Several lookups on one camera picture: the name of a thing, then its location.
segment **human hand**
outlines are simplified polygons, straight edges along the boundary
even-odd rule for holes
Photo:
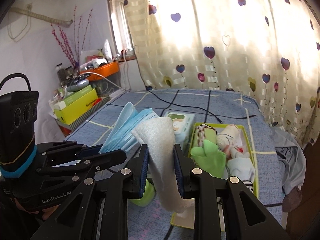
[[[29,211],[26,211],[23,206],[21,206],[21,204],[18,202],[17,199],[14,199],[14,202],[17,206],[17,208],[21,211],[24,211],[24,212],[27,212],[29,214],[39,214],[39,211],[35,211],[35,212],[29,212]],[[47,220],[51,214],[58,208],[59,205],[57,206],[53,206],[53,207],[50,207],[50,208],[46,208],[46,209],[43,209],[42,211],[44,212],[44,214],[42,215],[42,219],[43,220]]]

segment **orange shelf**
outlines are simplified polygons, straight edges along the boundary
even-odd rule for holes
[[[115,61],[115,62],[109,63],[107,65],[104,65],[102,67],[99,67],[99,68],[81,71],[80,74],[86,73],[86,72],[94,72],[94,73],[100,74],[104,77],[108,77],[114,73],[117,73],[118,71],[119,71],[119,64],[117,61]],[[89,81],[96,81],[96,80],[102,79],[102,77],[100,77],[98,75],[91,75],[87,79]]]

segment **air conditioner pipe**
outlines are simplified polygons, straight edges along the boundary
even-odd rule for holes
[[[73,23],[73,20],[70,20],[70,21],[57,20],[57,19],[50,18],[50,17],[47,17],[47,16],[42,15],[42,14],[37,14],[37,13],[31,12],[29,10],[20,9],[20,8],[17,8],[17,7],[11,7],[10,11],[16,12],[16,13],[20,13],[20,14],[24,14],[24,15],[27,15],[27,16],[30,16],[30,17],[33,17],[33,18],[36,18],[36,19],[39,19],[39,20],[43,20],[43,21],[46,21],[46,22],[49,22],[49,23],[52,23],[52,24],[60,25],[60,26],[63,26],[63,27],[69,27]]]

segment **window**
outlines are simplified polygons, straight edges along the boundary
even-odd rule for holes
[[[108,6],[116,52],[121,54],[123,49],[133,50],[123,0],[108,0]]]

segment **bed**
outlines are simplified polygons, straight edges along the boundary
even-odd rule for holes
[[[127,91],[113,98],[90,116],[66,140],[76,140],[88,146],[103,144],[122,108],[128,102],[132,102],[138,112],[153,108],[160,116],[166,111],[178,111],[195,114],[196,122],[206,120],[208,123],[219,123],[220,119],[223,123],[243,125],[249,138],[253,158],[257,163],[258,198],[281,223],[284,194],[278,158],[271,140],[271,130],[264,122],[258,104],[253,98],[237,92],[219,90]],[[113,171],[122,169],[135,155],[138,147],[136,145],[130,150],[125,163],[111,169]],[[112,175],[110,171],[104,172],[105,176]],[[161,207],[157,197],[144,208],[128,203],[128,239],[192,240],[193,230],[172,227],[171,215]]]

